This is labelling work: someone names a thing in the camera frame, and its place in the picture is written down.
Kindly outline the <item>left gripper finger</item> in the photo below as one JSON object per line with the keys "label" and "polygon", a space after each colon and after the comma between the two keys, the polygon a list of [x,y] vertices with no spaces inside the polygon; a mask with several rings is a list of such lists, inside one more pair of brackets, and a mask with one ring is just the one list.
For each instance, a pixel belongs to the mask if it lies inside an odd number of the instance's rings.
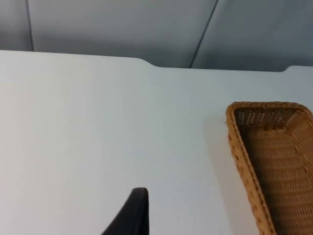
{"label": "left gripper finger", "polygon": [[149,193],[146,188],[134,188],[119,213],[102,235],[148,235]]}

